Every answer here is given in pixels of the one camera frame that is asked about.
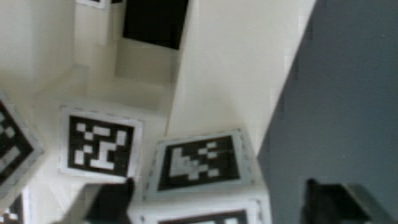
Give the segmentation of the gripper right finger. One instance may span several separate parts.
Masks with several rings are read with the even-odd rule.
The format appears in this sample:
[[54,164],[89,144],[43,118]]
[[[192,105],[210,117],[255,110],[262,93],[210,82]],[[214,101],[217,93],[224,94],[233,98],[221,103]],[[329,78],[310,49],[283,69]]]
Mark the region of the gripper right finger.
[[391,224],[391,215],[359,184],[308,180],[301,224]]

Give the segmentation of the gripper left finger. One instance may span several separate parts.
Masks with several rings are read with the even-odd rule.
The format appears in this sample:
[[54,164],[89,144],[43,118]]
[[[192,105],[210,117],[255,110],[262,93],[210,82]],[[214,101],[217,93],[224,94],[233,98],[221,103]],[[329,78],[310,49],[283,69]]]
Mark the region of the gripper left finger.
[[128,218],[128,206],[136,193],[136,181],[132,178],[123,183],[105,184],[95,197],[86,224],[132,224]]

